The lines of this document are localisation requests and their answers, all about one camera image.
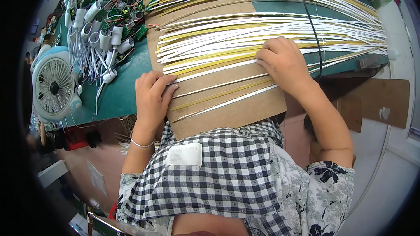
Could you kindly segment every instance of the woman's left hand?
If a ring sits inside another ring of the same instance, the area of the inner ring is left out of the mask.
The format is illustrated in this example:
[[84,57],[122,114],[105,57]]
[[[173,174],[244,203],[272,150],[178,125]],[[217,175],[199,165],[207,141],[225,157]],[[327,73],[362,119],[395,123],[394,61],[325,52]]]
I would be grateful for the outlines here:
[[150,71],[136,80],[137,121],[134,125],[133,140],[146,146],[155,137],[155,133],[168,110],[177,84],[166,87],[174,81],[176,75],[164,75],[160,71]]

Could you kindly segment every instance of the white label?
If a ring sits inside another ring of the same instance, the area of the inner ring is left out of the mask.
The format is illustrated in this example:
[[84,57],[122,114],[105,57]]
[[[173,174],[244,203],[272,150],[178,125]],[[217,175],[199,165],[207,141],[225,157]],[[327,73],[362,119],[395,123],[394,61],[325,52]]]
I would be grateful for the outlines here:
[[190,143],[185,145],[172,146],[166,157],[166,166],[201,166],[202,145],[201,143]]

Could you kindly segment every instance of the checkered shirt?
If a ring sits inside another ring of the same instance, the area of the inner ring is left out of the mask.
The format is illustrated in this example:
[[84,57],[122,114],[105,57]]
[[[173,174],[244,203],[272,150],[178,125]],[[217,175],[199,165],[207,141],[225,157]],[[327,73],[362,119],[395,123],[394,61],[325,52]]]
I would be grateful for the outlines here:
[[[291,235],[270,171],[269,138],[283,147],[277,123],[265,119],[240,128],[217,128],[177,141],[169,123],[159,149],[124,202],[126,222],[183,213],[259,218],[268,235]],[[202,144],[202,166],[165,165],[169,148]]]

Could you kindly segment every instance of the cardboard sheet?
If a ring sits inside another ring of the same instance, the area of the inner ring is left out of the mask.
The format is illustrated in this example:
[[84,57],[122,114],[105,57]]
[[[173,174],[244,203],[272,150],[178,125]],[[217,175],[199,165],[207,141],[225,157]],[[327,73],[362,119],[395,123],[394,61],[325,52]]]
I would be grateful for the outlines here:
[[[156,17],[146,15],[146,24],[162,24],[169,20],[172,20],[176,17],[182,16],[184,14],[190,13],[192,11],[202,9],[209,6],[214,6],[224,2],[236,2],[239,0],[218,0],[214,2],[207,2],[203,4],[198,4],[195,6],[187,7],[169,14],[164,15],[163,17]],[[246,12],[255,12],[255,9],[251,2],[231,4],[227,6],[217,7],[189,15],[181,20],[189,20],[199,17],[214,16],[220,14],[233,14],[233,13],[246,13]],[[156,46],[158,43],[158,37],[163,35],[163,32],[156,31],[155,29],[149,29],[147,32],[147,44],[150,53],[150,60],[152,62],[152,68],[154,70],[163,70],[163,66],[157,63],[156,58]],[[205,87],[210,87],[213,85],[221,84],[228,81],[238,80],[249,76],[258,75],[261,73],[266,73],[266,71],[258,64],[249,64],[244,66],[239,66],[237,68],[226,69],[224,71],[219,71],[211,73],[205,76],[199,76],[197,78],[186,80],[178,83],[179,88],[176,90],[174,95],[179,95],[182,93],[187,93],[193,90],[202,89]],[[245,90],[237,91],[222,97],[215,98],[206,102],[202,102],[196,105],[192,105],[186,108],[182,108],[176,111],[172,111],[171,107],[185,104],[190,101],[195,101],[202,97],[207,97],[216,93],[220,93],[226,90],[233,89],[245,84],[249,84],[254,81],[264,79],[266,77],[260,77],[257,79],[247,80],[228,86],[218,87],[212,90],[207,90],[200,93],[195,93],[185,97],[180,97],[173,99],[169,104],[169,110],[167,113],[168,119],[170,122],[175,119],[200,111],[202,109],[217,105],[224,101],[228,101],[232,98],[238,97],[240,95],[245,95],[247,93],[253,92],[265,86],[271,85],[273,82],[266,82],[257,86],[247,88]],[[190,118],[182,119],[175,123],[171,123],[172,130],[175,134],[176,139],[183,139],[190,137],[201,132],[205,132],[214,128],[219,127],[241,127],[256,121],[269,118],[279,113],[286,111],[286,102],[284,99],[283,91],[280,88],[274,88],[266,92],[260,93],[253,97],[232,103],[230,105],[224,106],[222,108],[215,109],[197,116]]]
[[405,128],[408,102],[408,80],[369,79],[346,96],[362,99],[362,117]]
[[343,117],[347,128],[360,133],[362,131],[362,98],[344,96],[332,103]]

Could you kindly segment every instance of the fan grille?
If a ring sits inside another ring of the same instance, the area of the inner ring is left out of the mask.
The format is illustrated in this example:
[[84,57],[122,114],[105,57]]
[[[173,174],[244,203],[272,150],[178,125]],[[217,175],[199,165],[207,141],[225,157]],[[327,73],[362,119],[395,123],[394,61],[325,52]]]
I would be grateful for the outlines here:
[[40,69],[37,78],[37,99],[50,114],[59,113],[70,102],[71,70],[62,59],[51,59]]

